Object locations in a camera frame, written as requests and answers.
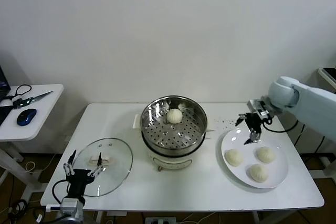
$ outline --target scissors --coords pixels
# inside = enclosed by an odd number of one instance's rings
[[[38,95],[36,97],[30,97],[30,98],[27,98],[25,100],[22,100],[21,98],[19,98],[16,101],[13,102],[13,108],[14,109],[19,109],[19,108],[28,106],[32,102],[37,102],[37,101],[41,100],[43,97],[49,95],[50,93],[53,93],[53,91],[49,91],[47,93],[40,94],[40,95]]]

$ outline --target floor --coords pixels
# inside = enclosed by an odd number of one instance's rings
[[[22,166],[29,161],[34,161],[36,163],[36,168],[43,169],[50,162],[52,156],[26,156],[24,161],[22,162]],[[55,167],[59,162],[59,157],[55,157],[50,166],[43,171],[40,181],[42,183],[48,182],[53,174]],[[317,158],[310,158],[306,162],[306,166],[308,169],[321,169],[323,165]],[[14,182],[13,194],[11,202],[15,202],[20,199],[21,194],[25,189],[25,185],[20,182],[18,179],[14,178],[10,174],[7,176],[5,181],[0,185],[0,224],[9,224],[10,221],[6,221],[8,210],[9,198],[11,195],[12,183]],[[281,224],[314,224],[314,223],[334,223],[334,216],[336,210],[336,186],[330,179],[316,179],[315,183],[319,187],[324,200],[325,205],[321,208],[316,209],[307,209],[297,211],[294,214],[290,215],[288,218],[280,222]],[[42,194],[34,194],[28,207],[36,207],[40,206],[39,200],[41,199]],[[260,217],[263,218],[270,214],[271,212],[262,212]],[[87,212],[87,214],[91,217],[96,216],[96,212]],[[143,215],[140,212],[129,212],[125,217],[116,217],[114,224],[126,224],[126,223],[143,223],[143,217],[159,217],[159,216],[175,216],[177,221],[182,221],[184,218],[189,216],[191,213],[189,212],[145,212]],[[187,220],[199,221],[201,218],[207,216],[209,213],[194,213]],[[55,217],[55,213],[48,213],[45,216],[44,221],[53,220]],[[108,220],[113,220],[111,217],[107,217],[103,215],[102,224],[105,224]],[[218,223],[254,223],[253,216],[251,212],[222,212],[215,213],[208,218],[202,221],[202,224],[218,224]],[[26,215],[22,217],[22,219],[17,221],[17,224],[33,224],[36,223],[34,220],[32,209],[28,209]]]

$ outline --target robotic arm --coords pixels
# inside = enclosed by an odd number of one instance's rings
[[[269,88],[268,96],[247,103],[250,113],[240,114],[236,125],[245,120],[250,139],[261,136],[261,125],[272,124],[275,115],[288,111],[311,129],[336,141],[336,94],[311,88],[290,77],[280,77]]]

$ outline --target laptop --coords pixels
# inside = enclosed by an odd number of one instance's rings
[[[0,67],[0,102],[3,100],[5,96],[7,96],[8,92],[11,90],[11,87],[8,84],[8,81]]]

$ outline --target computer mouse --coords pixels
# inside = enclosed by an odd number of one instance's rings
[[[25,126],[29,124],[36,115],[36,111],[37,111],[36,109],[24,110],[17,117],[16,123],[20,126]]]

